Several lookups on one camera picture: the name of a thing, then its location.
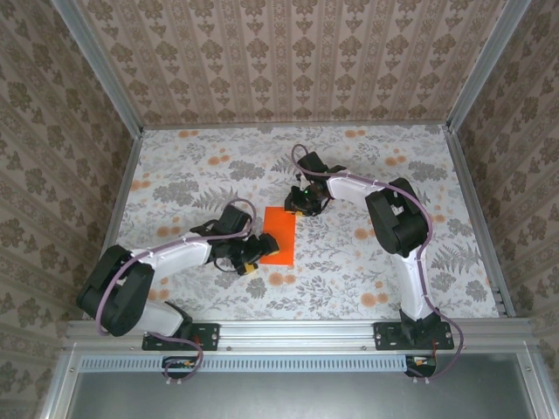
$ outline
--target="table surface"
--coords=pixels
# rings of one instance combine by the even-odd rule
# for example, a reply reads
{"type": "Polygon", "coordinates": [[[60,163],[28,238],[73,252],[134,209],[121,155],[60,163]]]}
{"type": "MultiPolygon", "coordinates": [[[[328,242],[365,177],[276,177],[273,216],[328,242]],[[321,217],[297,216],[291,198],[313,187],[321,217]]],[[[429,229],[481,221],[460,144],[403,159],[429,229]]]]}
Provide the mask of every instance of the table surface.
{"type": "MultiPolygon", "coordinates": [[[[282,206],[295,170],[291,148],[305,144],[328,165],[384,182],[404,177],[431,213],[428,279],[438,307],[453,317],[497,317],[445,136],[439,126],[275,127],[161,130],[143,134],[140,160],[118,243],[154,247],[219,216],[238,196],[257,210],[282,206]]],[[[292,266],[261,265],[251,275],[213,265],[152,284],[196,320],[397,318],[398,280],[369,215],[333,201],[299,217],[292,266]]]]}

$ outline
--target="purple cable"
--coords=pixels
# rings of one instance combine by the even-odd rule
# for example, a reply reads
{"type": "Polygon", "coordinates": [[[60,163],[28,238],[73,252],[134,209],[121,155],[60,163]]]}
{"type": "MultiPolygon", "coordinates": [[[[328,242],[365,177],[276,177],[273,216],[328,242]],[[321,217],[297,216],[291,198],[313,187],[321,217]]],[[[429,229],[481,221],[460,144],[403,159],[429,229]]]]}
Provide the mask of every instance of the purple cable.
{"type": "MultiPolygon", "coordinates": [[[[163,336],[162,334],[159,333],[150,333],[150,334],[153,337],[160,340],[166,340],[167,342],[186,343],[187,345],[194,347],[198,351],[198,362],[192,368],[192,371],[190,371],[189,374],[186,377],[182,378],[181,380],[182,381],[190,380],[198,372],[198,369],[200,369],[200,367],[202,366],[202,362],[204,361],[204,351],[202,350],[202,347],[200,347],[200,345],[188,339],[170,338],[168,336],[163,336]]],[[[184,360],[170,360],[165,364],[163,375],[165,376],[166,379],[171,380],[171,377],[169,377],[169,367],[173,364],[177,364],[182,361],[184,360]]]]}
{"type": "Polygon", "coordinates": [[[111,291],[113,290],[114,286],[116,285],[117,281],[119,279],[121,279],[122,275],[124,275],[124,272],[126,272],[126,270],[135,262],[138,262],[139,260],[145,258],[146,256],[155,256],[158,252],[160,251],[164,251],[167,250],[171,247],[174,247],[178,244],[187,244],[187,243],[195,243],[195,242],[207,242],[209,240],[219,240],[219,239],[226,239],[226,238],[235,238],[235,237],[242,237],[248,233],[251,232],[252,229],[252,225],[254,224],[255,220],[256,220],[256,208],[254,207],[254,204],[252,204],[250,201],[244,199],[244,198],[236,198],[233,199],[232,201],[229,201],[225,207],[227,205],[233,204],[233,203],[247,203],[252,210],[252,219],[251,221],[246,225],[246,227],[241,230],[239,233],[233,233],[233,234],[226,234],[223,236],[206,236],[206,237],[184,237],[184,238],[179,238],[175,241],[166,243],[166,244],[162,244],[161,246],[155,247],[154,249],[152,249],[151,251],[144,251],[142,253],[140,253],[139,255],[134,256],[133,258],[131,258],[130,260],[128,260],[117,272],[116,274],[114,274],[113,279],[111,279],[111,282],[109,283],[109,285],[107,286],[107,289],[105,290],[105,293],[103,294],[103,297],[101,298],[101,301],[99,303],[99,307],[97,308],[97,314],[95,315],[95,327],[97,328],[97,333],[102,335],[102,336],[107,336],[108,333],[105,332],[103,330],[103,327],[101,325],[101,315],[103,313],[103,310],[105,309],[105,304],[107,303],[108,297],[111,294],[111,291]]]}
{"type": "Polygon", "coordinates": [[[300,164],[297,162],[297,160],[295,158],[295,150],[297,148],[302,148],[305,151],[306,154],[308,154],[308,149],[302,144],[295,144],[293,146],[293,148],[291,149],[291,160],[293,161],[293,164],[295,165],[295,167],[298,170],[300,170],[301,172],[306,173],[308,175],[314,175],[314,176],[348,177],[350,179],[355,179],[355,180],[360,181],[360,182],[365,182],[365,183],[368,183],[368,184],[373,185],[373,186],[379,186],[381,188],[386,188],[386,189],[393,190],[393,191],[397,192],[398,194],[400,194],[402,196],[405,196],[410,201],[412,201],[419,208],[421,213],[423,214],[424,219],[427,222],[427,238],[424,241],[424,243],[421,245],[421,247],[419,248],[418,254],[416,255],[416,260],[418,262],[418,269],[419,269],[419,280],[421,281],[421,290],[423,291],[423,298],[425,300],[425,303],[427,303],[429,308],[431,308],[434,313],[436,313],[438,316],[440,316],[441,319],[446,320],[448,323],[450,323],[451,325],[454,326],[454,328],[458,331],[458,335],[459,335],[459,338],[460,338],[460,343],[459,343],[458,348],[456,349],[456,353],[452,357],[451,361],[448,363],[448,365],[445,367],[445,369],[443,369],[440,373],[436,373],[435,375],[432,375],[431,377],[427,378],[427,377],[423,377],[419,372],[417,372],[417,371],[415,371],[411,368],[408,368],[408,369],[412,373],[418,375],[419,378],[421,378],[423,380],[434,380],[435,378],[439,378],[441,375],[446,374],[446,372],[448,370],[450,370],[450,368],[454,365],[456,360],[460,357],[462,349],[464,348],[464,333],[462,332],[462,329],[460,328],[460,326],[454,320],[450,319],[449,317],[447,317],[443,313],[441,313],[438,310],[438,308],[435,307],[435,305],[432,304],[432,302],[429,300],[429,297],[427,297],[427,283],[425,281],[424,274],[423,274],[423,265],[421,264],[421,255],[423,254],[425,248],[427,247],[427,244],[429,244],[429,242],[431,241],[431,239],[433,237],[433,222],[431,221],[431,217],[429,216],[429,213],[427,212],[427,209],[425,209],[425,207],[422,205],[422,203],[415,196],[409,194],[405,190],[397,188],[396,186],[392,186],[389,183],[371,181],[370,179],[367,179],[365,177],[358,176],[358,175],[351,175],[350,173],[345,173],[345,174],[343,174],[343,173],[341,173],[341,174],[340,173],[318,173],[318,172],[312,172],[310,170],[306,170],[305,168],[302,168],[300,166],[300,164]]]}

